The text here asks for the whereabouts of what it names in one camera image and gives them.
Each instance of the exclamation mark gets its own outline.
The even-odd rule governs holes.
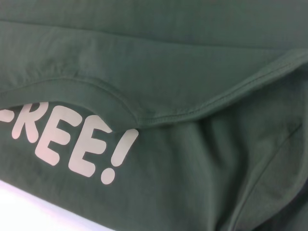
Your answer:
[[[114,167],[119,167],[123,163],[128,151],[138,137],[138,134],[136,129],[127,130],[124,133],[111,157],[111,164]],[[116,173],[112,168],[105,169],[101,176],[102,183],[110,184],[114,181],[115,176]]]

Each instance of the green t-shirt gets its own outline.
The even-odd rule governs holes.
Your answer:
[[[307,10],[2,0],[0,180],[116,231],[306,230]]]

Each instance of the white surface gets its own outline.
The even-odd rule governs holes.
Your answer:
[[[0,230],[112,231],[0,181]]]

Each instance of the green fabric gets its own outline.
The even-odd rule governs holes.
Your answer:
[[[302,0],[2,0],[0,108],[14,117],[0,122],[0,179],[117,231],[307,229],[307,10]],[[23,105],[39,102],[49,102],[39,137],[23,127],[14,138]],[[57,124],[69,138],[49,143],[51,165],[37,149],[64,107],[75,125]],[[112,132],[90,134],[106,150],[86,152],[87,177],[69,163],[92,115]],[[139,134],[117,167],[129,129]]]

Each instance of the stitched seam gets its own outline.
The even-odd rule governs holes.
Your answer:
[[[70,80],[70,81],[73,81],[73,82],[74,81],[75,82],[83,82],[83,83],[89,84],[89,85],[91,85],[93,87],[97,87],[99,89],[104,90],[108,94],[112,95],[116,100],[118,100],[124,106],[124,109],[127,110],[132,115],[132,117],[134,118],[135,122],[138,123],[137,118],[136,118],[134,112],[130,109],[130,107],[127,105],[125,100],[123,100],[122,97],[119,94],[115,93],[112,90],[108,90],[107,86],[106,86],[106,88],[103,88],[101,86],[95,85],[95,84],[93,84],[91,82],[88,82],[88,81],[85,81],[85,80],[82,80],[82,79],[75,79],[75,78],[69,78],[69,77],[44,79],[44,80],[41,80],[41,81],[35,81],[35,82],[29,83],[29,84],[26,84],[26,85],[23,85],[23,86],[19,86],[17,88],[12,88],[12,89],[9,89],[9,90],[1,91],[0,94],[5,94],[5,93],[9,93],[9,92],[14,91],[14,90],[24,89],[24,88],[27,88],[27,87],[30,87],[30,86],[33,86],[33,85],[36,85],[36,84],[42,84],[42,83],[45,83],[45,82],[57,81],[57,80],[58,81]]]
[[[187,116],[187,115],[191,115],[191,114],[194,114],[194,113],[198,113],[199,111],[204,110],[205,108],[207,108],[207,107],[209,107],[209,106],[211,106],[213,104],[216,104],[216,103],[218,103],[220,101],[223,101],[224,99],[226,99],[226,98],[236,94],[242,88],[245,88],[245,87],[247,87],[249,85],[252,85],[253,83],[255,83],[256,81],[258,81],[258,80],[260,80],[262,78],[268,77],[269,75],[272,75],[272,74],[274,74],[274,73],[276,73],[276,72],[278,72],[278,71],[280,71],[280,70],[282,70],[284,68],[287,68],[287,67],[289,67],[291,65],[295,65],[297,60],[301,60],[305,56],[307,56],[307,54],[303,54],[300,57],[298,57],[295,60],[293,60],[293,62],[286,63],[283,66],[280,66],[277,69],[270,71],[269,73],[263,74],[263,75],[259,76],[258,78],[252,79],[250,82],[247,82],[244,85],[239,86],[237,89],[234,89],[232,92],[228,93],[227,95],[223,95],[220,98],[218,98],[218,99],[216,99],[216,100],[214,100],[214,101],[212,101],[210,103],[206,103],[204,105],[201,105],[197,109],[193,109],[193,111],[183,112],[182,114],[164,115],[164,116],[158,116],[158,117],[139,117],[138,119],[140,121],[145,120],[149,124],[151,124],[151,123],[158,122],[157,120],[163,122],[163,121],[168,120],[170,117],[178,117],[178,116],[184,116],[184,115]]]
[[[266,170],[268,169],[268,167],[271,165],[271,163],[274,161],[274,159],[277,157],[278,153],[280,152],[281,148],[283,147],[283,145],[289,140],[292,138],[293,135],[295,135],[298,130],[302,127],[302,123],[299,124],[297,126],[297,128],[294,129],[294,131],[290,132],[289,135],[284,139],[284,141],[281,143],[281,145],[278,147],[276,153],[271,157],[271,159],[269,160],[269,162],[265,165],[264,169],[262,170],[262,172],[260,173],[260,175],[258,176],[257,180],[255,181],[255,183],[253,184],[251,190],[249,191],[247,197],[245,198],[242,206],[240,207],[240,210],[238,212],[238,215],[236,216],[236,219],[234,221],[234,224],[232,225],[232,228],[231,230],[232,231],[235,231],[236,229],[236,226],[237,226],[237,223],[238,223],[238,220],[240,219],[240,216],[245,208],[245,205],[247,204],[248,200],[250,199],[250,196],[252,195],[255,187],[257,186],[257,184],[259,183],[259,181],[261,180],[262,176],[264,175],[264,173],[266,172]]]

